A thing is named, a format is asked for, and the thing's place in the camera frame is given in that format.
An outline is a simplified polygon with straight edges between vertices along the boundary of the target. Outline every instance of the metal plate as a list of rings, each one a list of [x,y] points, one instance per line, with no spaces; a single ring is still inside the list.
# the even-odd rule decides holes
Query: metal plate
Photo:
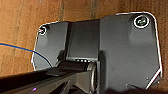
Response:
[[[145,28],[134,19],[149,18]],[[155,18],[149,13],[106,16],[100,20],[100,91],[127,90],[127,85],[147,89],[162,71]]]
[[[135,19],[141,16],[148,18],[148,25],[138,28]],[[99,94],[107,89],[123,92],[129,89],[128,84],[147,89],[162,76],[156,20],[150,13],[121,13],[71,25],[68,22],[48,25],[46,34],[37,36],[35,51],[44,55],[52,66],[61,52],[65,59],[73,61],[97,61],[99,54]],[[33,55],[32,61],[37,66],[35,70],[49,67],[37,55]]]

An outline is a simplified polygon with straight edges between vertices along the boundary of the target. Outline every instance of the brown wood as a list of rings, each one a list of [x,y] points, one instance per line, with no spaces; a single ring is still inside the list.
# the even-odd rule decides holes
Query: brown wood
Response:
[[[33,50],[44,23],[135,11],[150,12],[157,19],[164,71],[160,84],[152,88],[168,90],[168,0],[0,0],[0,42]],[[0,76],[33,71],[31,54],[0,46]]]

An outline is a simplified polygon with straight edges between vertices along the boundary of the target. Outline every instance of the wire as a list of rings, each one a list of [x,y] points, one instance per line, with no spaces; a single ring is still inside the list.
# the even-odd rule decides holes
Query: wire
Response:
[[[39,56],[40,56],[41,58],[43,58],[45,61],[47,61],[47,63],[49,64],[49,66],[52,67],[51,64],[50,64],[50,62],[47,60],[47,58],[45,58],[44,56],[42,56],[41,54],[39,54],[39,53],[36,52],[36,51],[29,50],[29,49],[22,48],[22,47],[18,47],[18,46],[14,46],[14,45],[10,45],[10,44],[5,44],[5,43],[0,43],[0,45],[4,45],[4,46],[8,46],[8,47],[13,47],[13,48],[17,48],[17,49],[21,49],[21,50],[26,50],[26,51],[29,51],[29,52],[33,52],[33,53],[39,55]]]

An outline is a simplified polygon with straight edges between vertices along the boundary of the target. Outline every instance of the bolt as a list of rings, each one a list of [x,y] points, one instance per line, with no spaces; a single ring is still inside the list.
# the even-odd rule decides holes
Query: bolt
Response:
[[[43,28],[40,28],[39,29],[39,33],[41,34],[41,35],[44,35],[45,34],[45,27],[43,27]]]

